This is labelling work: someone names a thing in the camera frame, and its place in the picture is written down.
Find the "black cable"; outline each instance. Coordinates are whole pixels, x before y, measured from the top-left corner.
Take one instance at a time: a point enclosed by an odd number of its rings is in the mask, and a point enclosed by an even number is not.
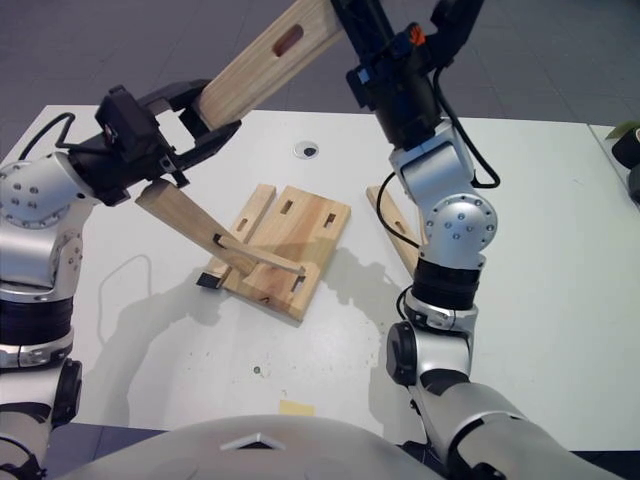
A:
[[[71,128],[71,124],[75,119],[76,119],[76,116],[73,113],[65,112],[65,113],[61,113],[56,118],[51,120],[44,127],[42,127],[42,129],[40,129],[40,131],[36,133],[36,135],[31,139],[31,141],[29,141],[27,146],[24,147],[24,150],[22,150],[22,153],[18,157],[18,160],[24,160],[25,158],[27,158],[27,155],[29,155],[29,152],[33,149],[33,147],[36,146],[36,144],[42,139],[42,137],[44,137],[49,132],[49,130],[51,130],[53,127],[55,127],[58,123],[60,123],[63,120],[66,120],[66,121],[64,126],[62,127],[62,132],[60,132],[60,135],[56,140],[56,143],[55,143],[56,148],[67,148],[69,149],[69,151],[80,152],[80,153],[108,155],[109,150],[83,147],[75,143],[65,143],[65,139],[67,138],[67,134],[69,133],[69,128]]]
[[[402,311],[402,301],[407,296],[407,292],[409,291],[409,289],[411,287],[413,287],[413,285],[409,285],[407,288],[405,288],[402,292],[400,292],[400,295],[398,295],[398,298],[396,299],[396,310],[398,312],[398,315],[400,315],[400,318],[403,319],[403,320],[406,320],[407,317],[405,316],[404,312]]]
[[[382,211],[380,210],[380,206],[382,204],[382,193],[384,192],[384,189],[387,188],[387,185],[389,184],[389,182],[393,179],[393,177],[395,177],[395,172],[392,172],[391,175],[389,175],[384,182],[382,182],[382,185],[380,186],[380,190],[378,191],[378,198],[376,200],[376,214],[378,215],[378,220],[380,220],[380,223],[382,223],[382,226],[387,230],[387,232],[389,232],[391,235],[393,235],[394,237],[399,238],[400,240],[402,240],[403,242],[408,243],[409,245],[411,245],[412,247],[415,248],[420,248],[420,245],[418,245],[416,242],[414,242],[413,240],[411,240],[410,238],[405,237],[404,235],[402,235],[400,232],[395,231],[393,228],[391,228],[391,226],[385,221],[385,219],[382,217]]]
[[[467,135],[466,130],[460,123],[460,120],[458,119],[456,112],[453,110],[453,108],[447,101],[447,98],[444,96],[442,89],[440,88],[440,75],[442,74],[442,70],[443,68],[440,67],[436,69],[436,72],[433,74],[433,88],[436,94],[436,98],[438,99],[438,102],[440,102],[442,109],[446,112],[446,114],[451,119],[451,123],[453,124],[454,128],[458,131],[458,133],[462,137],[462,140],[464,140],[464,143],[467,144],[467,147],[469,148],[469,150],[471,150],[471,153],[473,153],[473,155],[476,157],[476,159],[478,160],[478,163],[482,165],[482,168],[484,168],[484,170],[489,174],[489,176],[493,180],[493,183],[480,183],[474,176],[474,179],[471,182],[471,185],[473,185],[475,188],[497,188],[501,182],[500,176],[493,169],[493,167],[489,165],[489,162],[485,160],[485,158],[482,156],[482,154],[478,151],[476,146],[473,144],[473,142],[471,141],[471,138],[469,138],[469,135]]]

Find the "wooden plank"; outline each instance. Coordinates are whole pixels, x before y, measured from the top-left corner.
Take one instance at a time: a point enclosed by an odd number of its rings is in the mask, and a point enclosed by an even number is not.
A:
[[[292,262],[287,258],[274,255],[273,253],[262,250],[261,248],[252,247],[251,245],[245,245],[239,242],[235,238],[220,237],[217,240],[218,245],[231,250],[232,252],[239,253],[245,257],[254,259],[256,262],[271,265],[272,267],[279,268],[285,272],[295,273],[296,275],[304,275],[304,267],[299,263]]]
[[[232,234],[172,183],[161,178],[155,180],[142,191],[136,203],[240,274],[248,275],[256,266],[254,260],[217,245],[213,241],[215,235]]]
[[[223,287],[302,321],[350,214],[347,205],[287,187],[249,245],[302,264],[304,277],[260,264],[244,278],[233,269]]]
[[[379,186],[367,188],[367,198],[369,199],[369,203],[371,203],[371,206],[374,210],[376,209],[376,202],[378,200],[379,191]],[[409,223],[405,220],[402,213],[400,213],[400,210],[393,201],[393,198],[391,198],[391,195],[389,195],[389,193],[386,191],[382,192],[380,211],[382,212],[382,218],[384,218],[392,228],[395,228],[399,233],[401,233],[408,239],[413,240],[417,244],[420,244],[420,240],[418,240],[418,237],[415,235],[415,233],[413,233],[411,227],[409,227]],[[409,245],[407,242],[403,242],[398,237],[390,234],[389,232],[387,232],[387,235],[391,240],[391,243],[393,243],[396,251],[398,252],[398,255],[400,255],[400,259],[409,272],[409,275],[413,277],[413,272],[415,271],[416,265],[418,264],[418,249]]]
[[[196,110],[212,130],[240,120],[337,41],[341,32],[330,0],[297,0],[205,87]]]
[[[260,184],[256,187],[231,226],[230,231],[238,241],[246,243],[251,238],[275,197],[276,187],[273,185]],[[198,285],[219,288],[230,271],[229,265],[213,256],[202,272]]]

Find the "white table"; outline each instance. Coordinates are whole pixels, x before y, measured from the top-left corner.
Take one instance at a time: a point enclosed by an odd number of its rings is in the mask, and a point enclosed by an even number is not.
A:
[[[10,155],[68,110],[78,116],[70,140],[97,132],[95,107],[49,106]],[[586,125],[464,123],[504,181],[486,193],[500,226],[476,297],[473,379],[569,449],[639,449],[640,222],[624,185]],[[316,142],[319,156],[296,158],[301,140]],[[174,429],[276,413],[286,398],[393,442],[422,440],[408,395],[384,367],[394,301],[410,277],[364,195],[390,171],[389,151],[370,115],[257,111],[187,172],[187,193],[227,224],[257,183],[351,205],[301,325],[196,287],[208,254],[132,201],[97,207],[75,302],[73,358],[85,371],[77,421]],[[395,185],[392,194],[415,217]]]

